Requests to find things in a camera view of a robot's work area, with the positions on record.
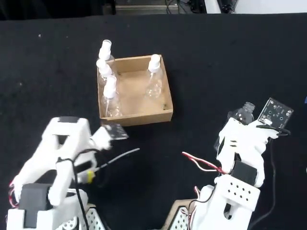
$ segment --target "white spray cap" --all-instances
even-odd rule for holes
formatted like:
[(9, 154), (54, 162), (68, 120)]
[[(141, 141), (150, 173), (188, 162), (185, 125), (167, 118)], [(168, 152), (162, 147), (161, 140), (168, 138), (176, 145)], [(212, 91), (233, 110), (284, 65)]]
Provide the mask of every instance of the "white spray cap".
[(98, 67), (99, 73), (101, 74), (103, 78), (106, 78), (107, 76), (112, 75), (112, 69), (106, 63), (106, 61), (102, 59), (98, 59), (98, 61), (96, 61), (96, 65)]
[(110, 55), (111, 55), (111, 46), (112, 46), (112, 42), (110, 40), (104, 40), (102, 42), (102, 46), (99, 50), (99, 58), (102, 60), (109, 60), (110, 59)]
[(116, 77), (111, 75), (106, 78), (106, 85), (104, 87), (104, 96), (106, 98), (113, 98), (116, 95)]
[(156, 73), (160, 69), (160, 55), (153, 54), (150, 59), (148, 70), (152, 73)]

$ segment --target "black tabletop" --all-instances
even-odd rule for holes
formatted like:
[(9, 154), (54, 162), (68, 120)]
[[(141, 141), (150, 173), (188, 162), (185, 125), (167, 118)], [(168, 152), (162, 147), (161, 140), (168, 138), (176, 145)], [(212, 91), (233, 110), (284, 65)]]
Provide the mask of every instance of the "black tabletop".
[[(103, 39), (117, 58), (162, 54), (174, 104), (169, 123), (126, 128), (128, 140), (105, 152), (104, 187), (85, 186), (112, 230), (160, 228), (176, 199), (213, 184), (181, 155), (215, 162), (213, 144), (228, 111), (246, 101), (258, 116), (269, 97), (294, 109), (289, 137), (274, 141), (276, 207), (255, 229), (305, 223), (307, 204), (307, 14), (104, 16), (0, 23), (1, 229), (10, 180), (37, 148), (49, 120), (61, 115), (99, 127), (95, 61)], [(272, 205), (270, 153), (252, 218)]]

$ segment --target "clear plastic bottle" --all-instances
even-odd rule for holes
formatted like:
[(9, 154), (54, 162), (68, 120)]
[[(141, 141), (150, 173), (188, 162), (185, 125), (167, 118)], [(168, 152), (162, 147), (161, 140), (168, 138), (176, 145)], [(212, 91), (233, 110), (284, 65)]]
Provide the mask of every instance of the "clear plastic bottle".
[(162, 91), (163, 71), (160, 67), (160, 56), (152, 55), (148, 65), (149, 83), (146, 88), (146, 95), (151, 98), (158, 98)]
[(101, 87), (102, 89), (104, 88), (104, 86), (106, 85), (106, 79), (108, 76), (110, 75), (114, 75), (111, 67), (106, 63), (106, 61), (102, 60), (102, 59), (98, 59), (98, 61), (96, 61), (96, 65), (98, 68), (98, 83), (99, 83), (99, 87)]
[(105, 117), (115, 117), (122, 115), (119, 96), (116, 93), (116, 81), (116, 77), (112, 75), (108, 76), (106, 80), (104, 95), (102, 98)]
[(244, 125), (248, 125), (249, 123), (254, 121), (253, 111), (255, 109), (255, 105), (250, 102), (245, 102), (242, 108), (236, 109), (233, 112), (229, 112), (227, 118), (234, 118), (241, 122)]
[(115, 58), (111, 55), (112, 42), (110, 40), (104, 40), (99, 50), (99, 59), (107, 62), (114, 73), (116, 73)]

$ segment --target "cardboard box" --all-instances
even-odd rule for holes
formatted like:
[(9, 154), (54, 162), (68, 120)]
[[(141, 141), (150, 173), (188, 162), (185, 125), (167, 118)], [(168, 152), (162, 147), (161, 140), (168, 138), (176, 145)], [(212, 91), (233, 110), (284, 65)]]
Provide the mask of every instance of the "cardboard box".
[(145, 89), (149, 82), (146, 73), (150, 58), (151, 56), (143, 56), (115, 60), (118, 72), (117, 87), (123, 116), (104, 117), (104, 107), (101, 103), (103, 89), (98, 84), (98, 103), (101, 119), (116, 122), (122, 126), (144, 125), (171, 120), (173, 103), (162, 57), (163, 79), (161, 96), (158, 99), (150, 99), (145, 96)]

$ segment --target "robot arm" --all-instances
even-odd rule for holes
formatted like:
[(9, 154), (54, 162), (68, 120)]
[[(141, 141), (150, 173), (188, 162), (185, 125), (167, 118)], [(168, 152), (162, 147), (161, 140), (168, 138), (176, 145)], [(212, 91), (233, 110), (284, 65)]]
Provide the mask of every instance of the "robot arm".
[(264, 181), (262, 153), (280, 136), (293, 110), (270, 98), (258, 120), (250, 103), (231, 114), (219, 133), (217, 160), (224, 175), (207, 185), (195, 202), (192, 230), (246, 230)]
[[(81, 218), (77, 195), (69, 189), (73, 179), (72, 162), (74, 166), (83, 168), (81, 172), (78, 171), (77, 183), (85, 183), (84, 175), (97, 168), (95, 151), (79, 153), (87, 149), (109, 149), (111, 140), (127, 137), (117, 124), (102, 126), (91, 136), (88, 121), (84, 118), (53, 118), (32, 158), (10, 184), (19, 207), (9, 210), (7, 230), (54, 230), (75, 216)], [(71, 159), (72, 162), (59, 159)], [(37, 179), (51, 169), (57, 170), (51, 186), (35, 184)], [(79, 191), (83, 206), (86, 206), (87, 195)]]
[(262, 153), (266, 150), (268, 139), (278, 138), (276, 130), (259, 128), (259, 125), (263, 123), (258, 120), (243, 125), (230, 118), (219, 133), (220, 146), (216, 157), (226, 173), (232, 171), (236, 157), (257, 169), (255, 187), (261, 187), (264, 181)]

